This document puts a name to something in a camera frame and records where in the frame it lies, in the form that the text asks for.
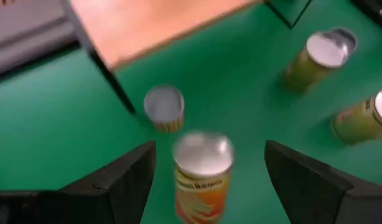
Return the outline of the green onion label tin can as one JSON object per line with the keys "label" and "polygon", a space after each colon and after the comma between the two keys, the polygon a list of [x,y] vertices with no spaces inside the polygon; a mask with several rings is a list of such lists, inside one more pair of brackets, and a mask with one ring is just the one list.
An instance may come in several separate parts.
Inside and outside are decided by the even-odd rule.
{"label": "green onion label tin can", "polygon": [[382,90],[339,112],[331,125],[333,133],[348,144],[382,138]]}

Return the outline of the green table mat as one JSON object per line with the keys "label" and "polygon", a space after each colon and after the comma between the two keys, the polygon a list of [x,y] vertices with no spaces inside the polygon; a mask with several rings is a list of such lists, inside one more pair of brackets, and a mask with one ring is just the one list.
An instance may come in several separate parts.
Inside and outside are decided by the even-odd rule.
{"label": "green table mat", "polygon": [[[306,39],[343,27],[358,39],[344,67],[302,95],[282,71]],[[283,224],[264,145],[278,141],[344,172],[382,184],[382,139],[349,146],[331,119],[382,90],[382,29],[349,0],[313,0],[289,29],[251,7],[137,60],[118,73],[137,113],[117,99],[86,52],[72,47],[0,80],[0,190],[59,189],[154,140],[157,162],[142,224],[179,224],[172,146],[194,131],[223,133],[236,154],[222,224]],[[156,130],[144,97],[157,85],[184,96],[184,124]]]}

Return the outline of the corn label tin can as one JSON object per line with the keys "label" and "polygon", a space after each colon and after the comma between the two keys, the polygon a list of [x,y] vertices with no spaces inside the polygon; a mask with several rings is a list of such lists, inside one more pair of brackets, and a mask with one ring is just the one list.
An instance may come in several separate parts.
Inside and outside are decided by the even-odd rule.
{"label": "corn label tin can", "polygon": [[234,148],[224,134],[194,131],[173,148],[175,211],[183,224],[217,224],[226,204]]}

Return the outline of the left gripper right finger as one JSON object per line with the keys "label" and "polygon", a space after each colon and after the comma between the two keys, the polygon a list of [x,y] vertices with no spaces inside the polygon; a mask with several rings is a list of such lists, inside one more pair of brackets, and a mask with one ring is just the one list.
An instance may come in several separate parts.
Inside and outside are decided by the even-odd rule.
{"label": "left gripper right finger", "polygon": [[382,186],[268,140],[264,161],[291,224],[382,224]]}

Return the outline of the green pears label tin can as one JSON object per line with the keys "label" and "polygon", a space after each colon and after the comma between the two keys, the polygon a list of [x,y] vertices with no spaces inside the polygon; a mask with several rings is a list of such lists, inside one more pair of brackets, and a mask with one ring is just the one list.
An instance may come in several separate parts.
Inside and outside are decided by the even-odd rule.
{"label": "green pears label tin can", "polygon": [[313,33],[284,70],[285,86],[298,93],[307,91],[344,66],[354,48],[339,29]]}

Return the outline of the flat mushroom label tin can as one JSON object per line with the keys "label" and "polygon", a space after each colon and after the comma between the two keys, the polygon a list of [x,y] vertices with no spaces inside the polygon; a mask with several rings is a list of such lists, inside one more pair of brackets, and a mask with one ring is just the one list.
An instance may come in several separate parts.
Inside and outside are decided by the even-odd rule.
{"label": "flat mushroom label tin can", "polygon": [[334,27],[329,30],[330,38],[335,42],[343,55],[343,62],[346,63],[355,53],[358,46],[358,39],[354,33],[342,27]]}

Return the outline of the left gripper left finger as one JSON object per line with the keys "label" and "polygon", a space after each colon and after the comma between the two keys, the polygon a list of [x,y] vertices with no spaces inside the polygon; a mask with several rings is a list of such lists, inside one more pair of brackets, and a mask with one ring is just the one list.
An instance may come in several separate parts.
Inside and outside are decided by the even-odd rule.
{"label": "left gripper left finger", "polygon": [[0,190],[0,224],[140,224],[155,167],[148,141],[59,190]]}

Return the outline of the yellow black patterned tin can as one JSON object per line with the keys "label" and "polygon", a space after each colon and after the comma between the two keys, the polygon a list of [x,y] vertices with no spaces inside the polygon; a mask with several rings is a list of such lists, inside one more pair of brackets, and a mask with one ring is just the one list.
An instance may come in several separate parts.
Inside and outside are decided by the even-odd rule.
{"label": "yellow black patterned tin can", "polygon": [[144,97],[144,112],[153,127],[163,133],[178,131],[184,124],[184,96],[172,85],[157,85]]}

